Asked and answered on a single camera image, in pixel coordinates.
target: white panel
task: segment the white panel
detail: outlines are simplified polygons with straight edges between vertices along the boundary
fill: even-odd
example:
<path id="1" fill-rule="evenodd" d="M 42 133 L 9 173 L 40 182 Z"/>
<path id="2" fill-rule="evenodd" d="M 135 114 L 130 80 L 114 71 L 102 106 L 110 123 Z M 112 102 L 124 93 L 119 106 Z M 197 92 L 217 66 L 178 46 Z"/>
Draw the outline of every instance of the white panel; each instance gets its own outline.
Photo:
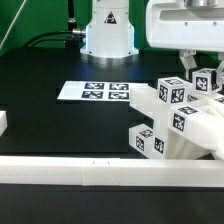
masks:
<path id="1" fill-rule="evenodd" d="M 180 0 L 151 0 L 146 12 L 152 47 L 224 51 L 224 1 L 217 7 L 191 8 Z"/>

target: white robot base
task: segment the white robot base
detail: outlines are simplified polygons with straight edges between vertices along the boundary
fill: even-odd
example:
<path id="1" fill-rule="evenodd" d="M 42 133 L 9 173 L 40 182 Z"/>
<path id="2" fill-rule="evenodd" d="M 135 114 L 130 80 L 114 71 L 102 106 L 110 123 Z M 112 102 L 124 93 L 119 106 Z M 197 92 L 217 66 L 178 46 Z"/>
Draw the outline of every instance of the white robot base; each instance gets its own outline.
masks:
<path id="1" fill-rule="evenodd" d="M 93 17 L 86 27 L 86 45 L 81 58 L 117 65 L 135 60 L 134 27 L 128 19 L 128 0 L 93 0 Z"/>

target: printed marker sheet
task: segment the printed marker sheet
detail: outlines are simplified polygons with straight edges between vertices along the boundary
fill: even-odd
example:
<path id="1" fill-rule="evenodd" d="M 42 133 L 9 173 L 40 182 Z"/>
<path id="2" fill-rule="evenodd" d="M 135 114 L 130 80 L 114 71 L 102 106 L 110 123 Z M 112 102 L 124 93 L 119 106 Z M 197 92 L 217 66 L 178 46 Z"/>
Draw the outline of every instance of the printed marker sheet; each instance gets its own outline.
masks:
<path id="1" fill-rule="evenodd" d="M 146 88 L 145 83 L 66 81 L 58 100 L 130 101 L 130 89 Z"/>

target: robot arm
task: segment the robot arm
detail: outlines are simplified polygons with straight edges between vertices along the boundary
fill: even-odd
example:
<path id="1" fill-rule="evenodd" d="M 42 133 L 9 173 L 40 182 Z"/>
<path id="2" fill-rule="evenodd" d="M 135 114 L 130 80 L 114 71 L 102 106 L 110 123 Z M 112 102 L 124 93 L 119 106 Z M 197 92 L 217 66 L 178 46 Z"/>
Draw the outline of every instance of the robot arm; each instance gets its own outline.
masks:
<path id="1" fill-rule="evenodd" d="M 224 2 L 219 0 L 151 0 L 147 6 L 146 34 L 152 47 L 180 49 L 190 79 L 197 65 L 196 51 L 219 53 L 216 84 L 224 84 Z"/>

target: black cable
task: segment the black cable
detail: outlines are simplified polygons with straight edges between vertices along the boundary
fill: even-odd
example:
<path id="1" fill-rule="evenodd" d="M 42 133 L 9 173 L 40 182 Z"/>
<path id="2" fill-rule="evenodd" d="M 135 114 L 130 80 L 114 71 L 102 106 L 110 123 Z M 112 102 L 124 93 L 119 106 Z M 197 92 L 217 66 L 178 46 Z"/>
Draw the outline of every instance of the black cable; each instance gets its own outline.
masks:
<path id="1" fill-rule="evenodd" d="M 34 38 L 32 38 L 31 40 L 29 40 L 28 42 L 26 42 L 23 47 L 28 47 L 30 44 L 32 44 L 34 41 L 41 39 L 43 37 L 49 37 L 49 36 L 56 36 L 56 35 L 62 35 L 62 34 L 72 34 L 71 30 L 66 30 L 66 31 L 56 31 L 56 32 L 49 32 L 49 33 L 44 33 L 41 35 L 38 35 Z"/>
<path id="2" fill-rule="evenodd" d="M 42 39 L 34 42 L 30 47 L 35 47 L 37 44 L 42 43 L 42 42 L 60 42 L 60 41 L 66 41 L 66 40 L 72 40 L 72 39 Z"/>
<path id="3" fill-rule="evenodd" d="M 84 40 L 83 38 L 62 38 L 62 39 L 42 39 L 42 40 L 39 40 L 39 41 L 36 41 L 34 42 L 30 47 L 35 47 L 37 44 L 39 43 L 42 43 L 42 42 L 58 42 L 58 41 L 75 41 L 75 42 L 80 42 L 80 43 L 83 43 Z"/>
<path id="4" fill-rule="evenodd" d="M 69 16 L 69 18 L 75 18 L 75 11 L 74 11 L 74 2 L 73 2 L 73 0 L 68 0 L 68 16 Z"/>
<path id="5" fill-rule="evenodd" d="M 73 0 L 67 0 L 68 3 L 68 29 L 72 30 L 77 28 L 77 22 L 75 19 L 74 2 Z"/>

